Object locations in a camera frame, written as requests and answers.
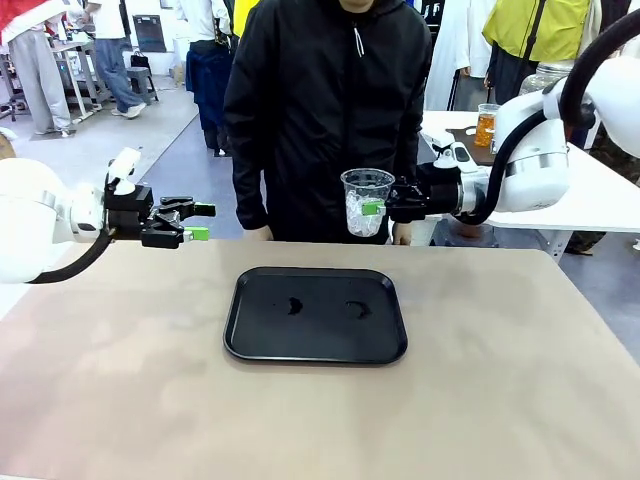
hand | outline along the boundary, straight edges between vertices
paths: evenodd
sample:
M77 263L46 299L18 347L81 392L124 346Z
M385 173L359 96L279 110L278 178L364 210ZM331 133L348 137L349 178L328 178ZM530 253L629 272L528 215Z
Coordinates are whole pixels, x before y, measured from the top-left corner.
M271 233L271 229L267 225L257 230L245 230L244 238L254 242L272 242L273 233Z
M394 245L411 245L413 228L410 223L394 223L393 224L393 244Z

white pants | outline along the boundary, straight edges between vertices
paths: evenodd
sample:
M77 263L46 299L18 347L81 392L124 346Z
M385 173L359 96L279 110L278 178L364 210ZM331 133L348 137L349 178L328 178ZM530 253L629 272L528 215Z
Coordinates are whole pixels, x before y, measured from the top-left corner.
M36 133L68 130L71 114L62 79L44 32L27 30L9 42Z

jar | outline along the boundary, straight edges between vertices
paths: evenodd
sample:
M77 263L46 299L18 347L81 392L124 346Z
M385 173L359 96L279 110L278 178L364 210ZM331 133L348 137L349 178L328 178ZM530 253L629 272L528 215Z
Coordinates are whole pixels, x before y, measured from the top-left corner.
M549 85L569 76L573 68L573 60L565 60L558 63L540 63L536 73L529 75L522 82L520 95L544 90Z

black hoodie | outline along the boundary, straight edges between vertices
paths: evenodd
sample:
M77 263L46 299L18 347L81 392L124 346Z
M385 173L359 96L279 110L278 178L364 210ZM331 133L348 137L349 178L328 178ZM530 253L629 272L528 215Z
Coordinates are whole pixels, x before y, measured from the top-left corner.
M429 29L404 0L376 0L363 14L338 0L262 0L225 98L242 226L269 225L283 241L359 241L340 174L415 175L430 61ZM385 226L369 241L383 243Z

white shirt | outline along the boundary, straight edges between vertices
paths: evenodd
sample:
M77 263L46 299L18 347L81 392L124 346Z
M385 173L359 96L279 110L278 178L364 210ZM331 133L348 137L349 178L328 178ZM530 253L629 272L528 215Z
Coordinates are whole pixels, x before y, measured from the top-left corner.
M465 0L456 29L456 70L471 67L471 76L484 78L491 59L491 46L482 35L496 0Z
M214 18L220 20L220 31L231 35L231 18L224 0L175 0L179 20L189 22L191 41L215 40Z
M96 38L100 40L124 38L124 25L120 16L120 0L90 0L89 3L100 5L93 12L93 24L96 27Z
M67 8L68 6L62 0L48 0L22 15L18 15L2 30L2 44L7 45L27 30L42 30L43 23L47 20L51 19L55 23L55 17L64 13Z

